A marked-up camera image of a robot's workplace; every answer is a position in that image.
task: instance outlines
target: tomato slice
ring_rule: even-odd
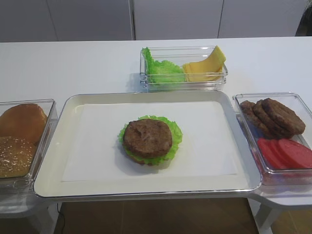
[[[263,138],[260,138],[258,140],[258,146],[262,152],[262,155],[264,158],[268,161],[268,163],[271,165],[274,169],[287,169],[288,166],[286,166],[283,162],[281,162],[278,157],[273,153],[271,147],[269,146],[269,141]]]
[[[299,168],[312,168],[312,150],[293,140],[281,139],[278,146],[288,160]]]
[[[296,168],[294,164],[288,160],[287,155],[284,154],[282,150],[280,150],[278,146],[278,140],[270,140],[269,147],[271,148],[273,154],[280,160],[287,168]]]

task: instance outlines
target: cabinet door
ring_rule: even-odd
[[[217,38],[223,0],[134,0],[136,39]]]
[[[0,42],[57,40],[44,0],[0,0]]]
[[[296,34],[307,0],[224,0],[220,38]]]
[[[48,0],[59,40],[132,40],[129,0]]]

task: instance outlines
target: white tray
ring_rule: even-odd
[[[183,141],[170,163],[141,166],[125,155],[117,136],[144,115],[165,116],[181,128]],[[67,100],[34,190],[42,197],[237,193],[260,181],[224,93],[100,94]]]

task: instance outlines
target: white paper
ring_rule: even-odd
[[[218,102],[83,105],[76,139],[62,181],[119,180],[137,177],[236,175],[239,157],[222,106]],[[125,123],[144,115],[176,121],[183,141],[175,158],[160,166],[132,162],[118,141]]]

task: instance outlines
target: cheese slice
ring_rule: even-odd
[[[203,61],[185,63],[182,68],[186,74],[222,72],[226,58],[220,48],[216,46],[212,53]],[[187,81],[210,81],[220,76],[187,76]]]

